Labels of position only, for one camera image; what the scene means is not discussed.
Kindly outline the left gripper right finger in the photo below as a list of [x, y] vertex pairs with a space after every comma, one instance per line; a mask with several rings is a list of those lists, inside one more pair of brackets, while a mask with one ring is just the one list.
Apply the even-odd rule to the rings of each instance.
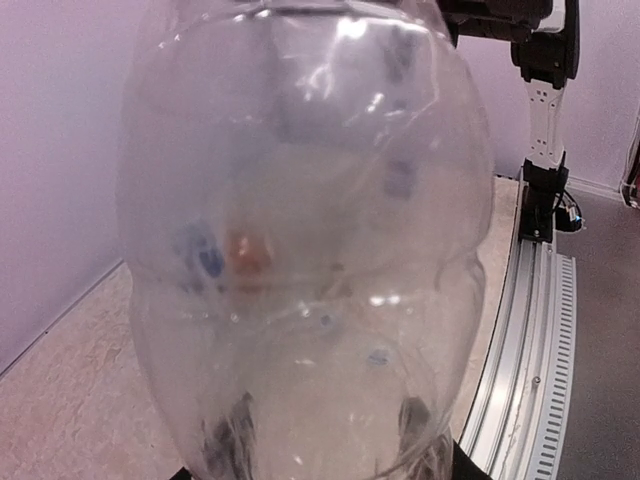
[[461, 449], [457, 442], [453, 442], [452, 480], [492, 480], [472, 459]]

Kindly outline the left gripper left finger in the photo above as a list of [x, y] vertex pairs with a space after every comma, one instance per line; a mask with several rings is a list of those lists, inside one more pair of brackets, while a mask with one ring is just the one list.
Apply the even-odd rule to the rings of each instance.
[[192, 480], [193, 477], [186, 468], [178, 470], [169, 480]]

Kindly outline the clear bottle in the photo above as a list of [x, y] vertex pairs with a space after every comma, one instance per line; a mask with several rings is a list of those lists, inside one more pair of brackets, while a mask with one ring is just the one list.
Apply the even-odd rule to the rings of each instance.
[[449, 479], [493, 203], [433, 1], [154, 1], [117, 182], [135, 350], [195, 479]]

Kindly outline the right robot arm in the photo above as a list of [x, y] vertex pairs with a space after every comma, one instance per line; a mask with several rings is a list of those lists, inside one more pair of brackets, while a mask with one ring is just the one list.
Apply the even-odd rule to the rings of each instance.
[[567, 83], [577, 76], [580, 6], [577, 0], [478, 0], [437, 3], [454, 42], [461, 36], [510, 44], [530, 106], [530, 147], [526, 159], [542, 168], [564, 165], [560, 133]]

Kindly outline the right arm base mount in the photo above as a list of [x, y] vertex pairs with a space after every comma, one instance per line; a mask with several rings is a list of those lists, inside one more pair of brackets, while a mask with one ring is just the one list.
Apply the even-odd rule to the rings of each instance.
[[569, 169], [566, 154], [555, 168], [544, 169], [526, 160], [521, 169], [518, 238], [536, 243], [552, 243], [554, 233], [576, 233], [583, 227], [583, 215], [567, 191]]

